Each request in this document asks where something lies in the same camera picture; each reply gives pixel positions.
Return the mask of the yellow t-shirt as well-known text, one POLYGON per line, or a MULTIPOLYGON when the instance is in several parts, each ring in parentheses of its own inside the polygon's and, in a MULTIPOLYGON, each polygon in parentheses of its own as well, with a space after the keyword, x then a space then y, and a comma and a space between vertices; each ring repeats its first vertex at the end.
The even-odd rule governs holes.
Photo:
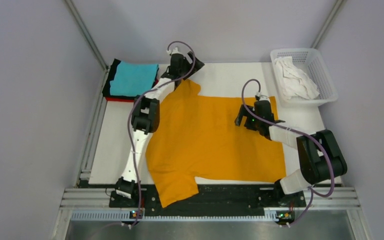
POLYGON ((182 82, 160 105, 146 163, 163 207, 199 192, 196 178, 273 183, 287 175, 283 145, 236 126, 238 97, 200 95, 182 82))

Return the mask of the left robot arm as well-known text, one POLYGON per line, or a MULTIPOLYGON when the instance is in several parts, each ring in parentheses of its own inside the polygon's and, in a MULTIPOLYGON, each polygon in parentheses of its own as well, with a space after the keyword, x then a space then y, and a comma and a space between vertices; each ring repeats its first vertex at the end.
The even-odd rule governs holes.
POLYGON ((159 127, 160 104, 183 80, 205 65, 197 59, 192 50, 184 55, 174 49, 169 55, 170 65, 155 86, 135 98, 127 119, 130 153, 125 168, 115 184, 115 193, 121 196, 121 200, 129 207, 134 207, 140 202, 140 161, 152 134, 159 127))

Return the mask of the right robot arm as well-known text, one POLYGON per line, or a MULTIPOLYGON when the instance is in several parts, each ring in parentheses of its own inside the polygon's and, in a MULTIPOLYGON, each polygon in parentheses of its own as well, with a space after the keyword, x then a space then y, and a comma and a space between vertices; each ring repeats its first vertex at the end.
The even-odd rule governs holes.
POLYGON ((330 180, 333 188, 335 178, 347 173, 347 163, 332 131, 306 132, 276 120, 269 99, 242 104, 235 125, 240 126, 243 118, 246 129, 297 150, 299 169, 274 183, 273 200, 277 205, 287 206, 294 194, 322 181, 330 180))

